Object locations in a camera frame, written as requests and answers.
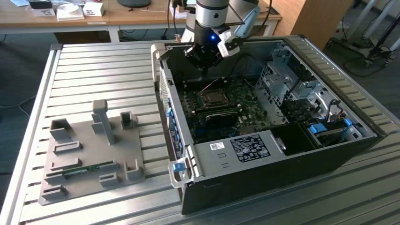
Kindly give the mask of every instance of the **wooden cabinet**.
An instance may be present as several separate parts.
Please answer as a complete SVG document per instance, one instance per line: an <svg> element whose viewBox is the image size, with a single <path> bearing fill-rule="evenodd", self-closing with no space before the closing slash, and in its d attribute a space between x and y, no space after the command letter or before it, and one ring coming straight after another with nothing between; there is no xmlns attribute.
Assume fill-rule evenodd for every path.
<svg viewBox="0 0 400 225"><path fill-rule="evenodd" d="M352 0L273 0L272 7L282 16L273 35L302 34L322 49L352 2Z"/></svg>

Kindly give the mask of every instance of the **green circuit board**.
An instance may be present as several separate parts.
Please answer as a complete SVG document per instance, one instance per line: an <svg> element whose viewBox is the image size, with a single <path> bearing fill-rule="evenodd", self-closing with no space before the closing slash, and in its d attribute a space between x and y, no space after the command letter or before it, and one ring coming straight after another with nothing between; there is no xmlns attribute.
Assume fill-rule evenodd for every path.
<svg viewBox="0 0 400 225"><path fill-rule="evenodd" d="M178 92L194 143L258 132L270 127L266 111L260 107L253 94L254 82L230 79L212 84L202 91ZM232 120L237 118L234 124L206 128L206 117L216 114L229 114Z"/></svg>

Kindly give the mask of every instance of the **white box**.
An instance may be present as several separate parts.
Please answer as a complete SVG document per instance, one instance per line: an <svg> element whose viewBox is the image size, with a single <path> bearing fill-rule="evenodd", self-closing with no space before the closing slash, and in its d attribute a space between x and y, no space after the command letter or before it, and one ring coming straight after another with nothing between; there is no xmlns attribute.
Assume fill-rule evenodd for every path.
<svg viewBox="0 0 400 225"><path fill-rule="evenodd" d="M54 16L54 10L52 8L41 8L41 9L32 9L33 16Z"/></svg>
<svg viewBox="0 0 400 225"><path fill-rule="evenodd" d="M86 2L82 7L82 13L85 16L102 16L104 7L101 2Z"/></svg>
<svg viewBox="0 0 400 225"><path fill-rule="evenodd" d="M80 7L73 12L57 10L57 21L82 20L84 18L85 17L82 16L82 11Z"/></svg>

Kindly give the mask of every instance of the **white label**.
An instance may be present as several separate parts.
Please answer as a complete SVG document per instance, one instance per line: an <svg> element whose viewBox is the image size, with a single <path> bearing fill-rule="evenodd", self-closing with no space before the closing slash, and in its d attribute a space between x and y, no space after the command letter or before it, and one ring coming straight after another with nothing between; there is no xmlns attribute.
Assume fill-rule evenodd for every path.
<svg viewBox="0 0 400 225"><path fill-rule="evenodd" d="M105 22L88 22L88 25L106 24Z"/></svg>
<svg viewBox="0 0 400 225"><path fill-rule="evenodd" d="M222 142L220 142L220 143L213 143L213 144L209 145L209 147L210 147L210 150L217 150L217 149L225 148Z"/></svg>

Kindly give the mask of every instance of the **power supply label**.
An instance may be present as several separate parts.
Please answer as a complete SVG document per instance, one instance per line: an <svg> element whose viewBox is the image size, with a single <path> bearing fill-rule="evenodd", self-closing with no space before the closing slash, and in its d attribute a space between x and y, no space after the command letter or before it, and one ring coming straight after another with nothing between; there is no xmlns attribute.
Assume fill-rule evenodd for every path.
<svg viewBox="0 0 400 225"><path fill-rule="evenodd" d="M266 146L260 138L260 135L230 140L237 158L240 162L248 162L257 158L270 156Z"/></svg>

